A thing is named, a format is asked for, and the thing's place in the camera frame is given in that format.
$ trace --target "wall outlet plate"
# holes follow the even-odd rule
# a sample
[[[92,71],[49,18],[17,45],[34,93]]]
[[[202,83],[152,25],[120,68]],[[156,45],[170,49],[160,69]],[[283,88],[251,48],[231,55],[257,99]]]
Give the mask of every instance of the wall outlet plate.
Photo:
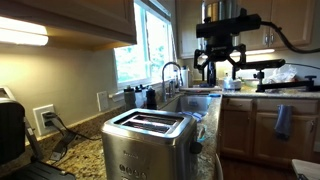
[[[97,93],[97,100],[98,100],[98,108],[99,111],[102,112],[108,109],[108,93],[107,91],[98,92]]]
[[[56,131],[56,129],[54,127],[46,127],[44,125],[45,120],[42,117],[43,113],[46,112],[54,112],[54,107],[53,104],[47,105],[47,106],[42,106],[42,107],[37,107],[33,109],[33,114],[36,120],[36,124],[37,124],[37,129],[39,132],[40,136],[44,136],[47,135],[53,131]]]

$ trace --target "stainless steel toaster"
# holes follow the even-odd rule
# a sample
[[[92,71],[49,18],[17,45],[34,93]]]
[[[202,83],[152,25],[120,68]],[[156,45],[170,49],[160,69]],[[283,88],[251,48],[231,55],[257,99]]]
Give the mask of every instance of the stainless steel toaster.
[[[197,174],[197,123],[191,116],[132,109],[104,123],[109,180],[191,180]]]

